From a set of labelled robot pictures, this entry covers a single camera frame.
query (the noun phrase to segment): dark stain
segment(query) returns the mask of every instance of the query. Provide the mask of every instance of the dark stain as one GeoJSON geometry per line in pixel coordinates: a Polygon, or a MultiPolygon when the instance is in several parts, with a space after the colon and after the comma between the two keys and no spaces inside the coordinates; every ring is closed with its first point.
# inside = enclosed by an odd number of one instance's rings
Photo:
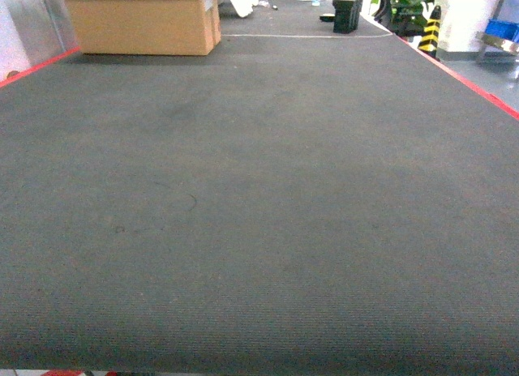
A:
{"type": "Polygon", "coordinates": [[[188,194],[188,195],[193,198],[193,206],[191,206],[191,208],[188,210],[190,212],[191,210],[193,210],[196,207],[196,205],[198,204],[198,200],[196,200],[196,197],[194,195],[191,195],[191,194],[188,194]]]}

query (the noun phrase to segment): black crate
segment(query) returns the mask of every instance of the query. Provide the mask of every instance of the black crate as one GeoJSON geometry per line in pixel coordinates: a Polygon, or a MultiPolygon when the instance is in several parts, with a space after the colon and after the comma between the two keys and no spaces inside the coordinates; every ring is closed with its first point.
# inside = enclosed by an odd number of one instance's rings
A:
{"type": "Polygon", "coordinates": [[[333,32],[350,33],[357,30],[362,0],[334,0],[333,6],[335,7],[333,32]]]}

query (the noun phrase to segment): cardboard box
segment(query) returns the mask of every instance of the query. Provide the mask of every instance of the cardboard box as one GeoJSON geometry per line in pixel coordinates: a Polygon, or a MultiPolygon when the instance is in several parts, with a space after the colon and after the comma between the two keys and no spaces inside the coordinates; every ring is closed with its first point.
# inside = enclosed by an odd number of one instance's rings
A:
{"type": "Polygon", "coordinates": [[[217,0],[65,0],[83,53],[206,55],[217,0]]]}

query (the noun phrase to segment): black chair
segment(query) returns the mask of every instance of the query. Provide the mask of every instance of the black chair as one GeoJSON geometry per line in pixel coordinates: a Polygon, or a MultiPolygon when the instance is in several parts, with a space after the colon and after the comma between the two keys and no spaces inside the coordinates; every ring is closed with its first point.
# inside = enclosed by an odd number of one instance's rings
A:
{"type": "Polygon", "coordinates": [[[393,6],[391,0],[380,0],[379,9],[373,15],[375,21],[399,37],[415,37],[423,35],[423,27],[412,22],[413,16],[422,13],[406,13],[403,6],[393,6]]]}

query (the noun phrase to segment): striped bollard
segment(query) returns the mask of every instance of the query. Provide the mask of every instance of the striped bollard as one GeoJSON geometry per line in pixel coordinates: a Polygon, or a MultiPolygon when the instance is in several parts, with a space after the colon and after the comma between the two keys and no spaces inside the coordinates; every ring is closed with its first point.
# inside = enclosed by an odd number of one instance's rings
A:
{"type": "Polygon", "coordinates": [[[436,58],[436,50],[438,50],[438,35],[440,34],[441,7],[435,6],[431,13],[431,18],[427,21],[426,27],[423,29],[423,36],[418,44],[418,49],[428,54],[432,58],[436,58]]]}

